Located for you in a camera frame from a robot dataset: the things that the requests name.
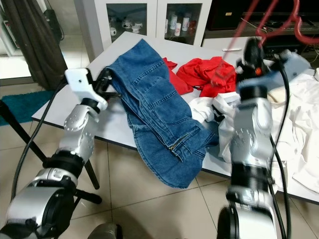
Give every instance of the beige floor tile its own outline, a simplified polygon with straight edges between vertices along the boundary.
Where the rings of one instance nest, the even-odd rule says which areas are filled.
[[[27,94],[41,91],[42,87],[37,83],[21,84],[12,86],[0,86],[0,98],[9,95]]]
[[[207,185],[201,187],[204,198],[208,205],[211,216],[217,226],[218,224],[218,215],[223,206],[227,205],[227,200],[225,197],[225,193],[227,190],[227,186],[229,185],[229,181],[220,182],[216,184]],[[283,217],[284,225],[286,226],[286,217],[285,210],[283,204],[282,195],[277,195],[279,208]],[[291,218],[292,218],[292,239],[315,239],[316,236],[308,226],[307,222],[304,220],[302,215],[299,213],[298,209],[292,201],[290,200],[290,208],[291,208]],[[280,235],[280,229],[278,222],[276,222],[277,235]]]
[[[280,213],[283,218],[283,223],[286,226],[286,211],[285,211],[285,204],[284,204],[284,197],[283,194],[276,195],[278,206],[280,209]],[[317,239],[314,232],[311,230],[307,222],[305,221],[304,217],[300,214],[297,207],[294,205],[292,200],[289,200],[290,205],[290,213],[291,213],[291,227],[292,227],[292,235],[291,239]],[[277,235],[280,236],[280,228],[279,224],[276,221],[276,228],[277,228]]]
[[[62,55],[64,58],[81,58],[82,47],[66,46],[61,47]]]
[[[204,199],[209,208],[210,214],[217,227],[218,215],[220,210],[227,206],[226,190],[230,181],[223,181],[201,187]]]
[[[108,148],[106,142],[95,140],[94,152],[90,158],[90,162],[100,183],[100,189],[94,189],[85,168],[83,168],[78,179],[79,184],[77,188],[99,195],[102,198],[102,203],[97,205],[85,200],[81,200],[75,209],[72,218],[83,217],[111,209]]]
[[[40,149],[45,155],[52,155],[57,149],[57,143],[41,144]],[[22,155],[24,147],[12,148],[0,151],[0,182],[1,182],[1,197],[0,197],[0,224],[3,226],[4,216],[9,206],[11,187],[14,177],[14,172],[18,161]],[[29,183],[42,168],[42,162],[36,155],[29,150],[24,164],[22,166],[17,191],[19,192],[27,183]]]
[[[81,59],[81,67],[87,67],[90,64],[90,60],[88,57],[88,53],[86,52],[86,48],[82,49],[82,59]]]
[[[77,58],[64,58],[68,69],[81,68],[81,56]]]
[[[30,76],[29,66],[23,56],[0,57],[0,79]]]
[[[182,191],[162,183],[145,165],[139,153],[114,144],[109,146],[112,208]],[[193,180],[189,188],[198,187]]]
[[[304,219],[319,238],[319,205],[292,199]]]
[[[29,133],[32,122],[22,123],[22,128]],[[10,125],[0,126],[0,150],[17,148],[26,144]]]
[[[216,229],[199,188],[112,211],[125,239],[208,239]]]
[[[205,186],[212,183],[218,183],[222,181],[226,181],[227,178],[216,176],[211,173],[200,171],[196,176],[197,182],[199,186]]]
[[[30,135],[33,134],[35,128],[37,127],[38,122],[33,121]],[[64,130],[61,128],[57,128],[54,126],[50,126],[48,124],[42,124],[40,131],[34,139],[34,142],[37,144],[41,143],[51,143],[51,142],[59,142],[64,135]]]
[[[95,227],[111,221],[111,211],[71,220],[69,228],[59,239],[87,239]]]
[[[60,42],[60,48],[66,47],[82,47],[83,38],[81,35],[65,35],[64,39]]]

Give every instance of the blue denim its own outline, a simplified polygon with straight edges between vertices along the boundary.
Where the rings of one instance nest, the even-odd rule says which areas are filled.
[[[107,68],[143,161],[165,184],[187,188],[201,170],[205,146],[217,145],[218,136],[191,118],[167,66],[144,40]]]

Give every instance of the curtain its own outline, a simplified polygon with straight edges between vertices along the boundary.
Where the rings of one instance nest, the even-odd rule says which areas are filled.
[[[46,90],[55,90],[67,66],[37,1],[1,2],[33,80]]]

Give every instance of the white cabinet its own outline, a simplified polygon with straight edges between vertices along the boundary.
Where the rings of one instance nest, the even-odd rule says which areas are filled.
[[[158,0],[156,38],[200,46],[212,0]]]
[[[239,55],[244,54],[245,45],[249,37],[238,37],[235,40],[234,45],[228,49],[230,42],[232,41],[232,37],[225,38],[209,38],[203,40],[203,48],[213,49],[217,51],[223,52],[232,52]]]
[[[157,0],[94,0],[104,50],[123,32],[156,36]]]

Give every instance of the red clothing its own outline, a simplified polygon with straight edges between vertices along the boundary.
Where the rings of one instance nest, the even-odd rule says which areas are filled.
[[[216,97],[218,93],[235,91],[235,68],[221,57],[210,60],[192,59],[181,66],[176,75],[188,86],[201,90],[200,97]],[[172,84],[178,92],[179,86],[173,82]]]
[[[163,61],[169,69],[169,81],[174,85],[176,91],[179,95],[184,95],[186,93],[192,92],[193,87],[188,85],[185,81],[179,78],[173,71],[177,64],[171,61],[168,61],[167,58],[163,58]]]

